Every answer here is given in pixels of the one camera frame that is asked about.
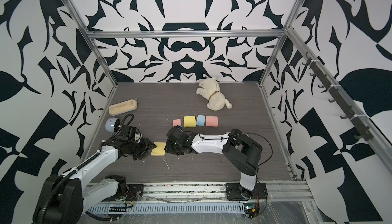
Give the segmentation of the yellow memo pad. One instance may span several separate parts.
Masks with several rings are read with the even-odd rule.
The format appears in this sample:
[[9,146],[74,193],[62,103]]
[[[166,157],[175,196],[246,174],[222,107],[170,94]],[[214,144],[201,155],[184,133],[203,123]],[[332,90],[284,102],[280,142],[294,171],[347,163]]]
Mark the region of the yellow memo pad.
[[197,126],[196,117],[194,115],[193,116],[185,116],[183,118],[183,122],[184,122],[185,128],[193,128],[193,127]]

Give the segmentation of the blue memo pad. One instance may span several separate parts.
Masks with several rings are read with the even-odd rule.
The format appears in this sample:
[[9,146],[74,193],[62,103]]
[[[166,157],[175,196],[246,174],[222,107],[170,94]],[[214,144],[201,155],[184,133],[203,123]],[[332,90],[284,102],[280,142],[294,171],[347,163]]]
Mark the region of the blue memo pad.
[[196,120],[196,125],[199,127],[204,127],[205,126],[205,121],[206,121],[206,116],[205,115],[198,115],[197,120]]

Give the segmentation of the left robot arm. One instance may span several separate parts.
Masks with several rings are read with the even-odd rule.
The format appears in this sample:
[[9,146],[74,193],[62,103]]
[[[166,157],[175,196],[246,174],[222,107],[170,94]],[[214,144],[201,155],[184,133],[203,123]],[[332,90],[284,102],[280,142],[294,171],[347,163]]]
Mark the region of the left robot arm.
[[89,183],[119,158],[131,156],[133,160],[142,160],[156,147],[142,136],[138,128],[120,126],[114,135],[102,141],[94,155],[64,174],[52,175],[45,180],[33,222],[76,224],[91,207],[107,198],[125,204],[130,194],[125,177],[109,175],[92,187]]

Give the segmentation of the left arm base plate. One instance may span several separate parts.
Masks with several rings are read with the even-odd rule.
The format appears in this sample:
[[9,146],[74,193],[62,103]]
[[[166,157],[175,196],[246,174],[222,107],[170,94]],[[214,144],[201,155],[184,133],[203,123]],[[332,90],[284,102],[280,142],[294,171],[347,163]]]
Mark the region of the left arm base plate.
[[122,201],[125,199],[127,202],[139,200],[144,194],[144,184],[127,184],[127,186],[120,190],[114,196],[104,199],[104,202],[108,201]]

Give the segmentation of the pink memo pad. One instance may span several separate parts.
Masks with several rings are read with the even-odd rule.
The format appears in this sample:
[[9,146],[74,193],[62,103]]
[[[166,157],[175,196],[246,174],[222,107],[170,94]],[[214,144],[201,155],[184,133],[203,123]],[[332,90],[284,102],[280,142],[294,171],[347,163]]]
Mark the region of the pink memo pad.
[[206,116],[205,126],[206,127],[218,127],[218,117],[217,116]]

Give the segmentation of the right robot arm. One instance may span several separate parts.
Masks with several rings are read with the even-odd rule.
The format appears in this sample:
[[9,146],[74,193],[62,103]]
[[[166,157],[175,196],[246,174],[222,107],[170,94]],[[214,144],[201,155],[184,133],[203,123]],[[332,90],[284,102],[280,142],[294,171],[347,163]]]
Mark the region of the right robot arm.
[[255,189],[262,146],[238,129],[223,135],[185,132],[180,126],[166,134],[165,151],[174,155],[214,153],[224,155],[240,171],[239,189],[251,193]]

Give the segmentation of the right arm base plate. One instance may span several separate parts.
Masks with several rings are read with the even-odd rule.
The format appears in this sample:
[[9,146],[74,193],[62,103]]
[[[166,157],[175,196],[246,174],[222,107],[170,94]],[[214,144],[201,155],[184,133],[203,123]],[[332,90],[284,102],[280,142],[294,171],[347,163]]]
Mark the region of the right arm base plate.
[[250,191],[240,186],[239,183],[226,183],[226,198],[229,201],[249,201],[267,199],[265,183],[256,182],[255,188]]

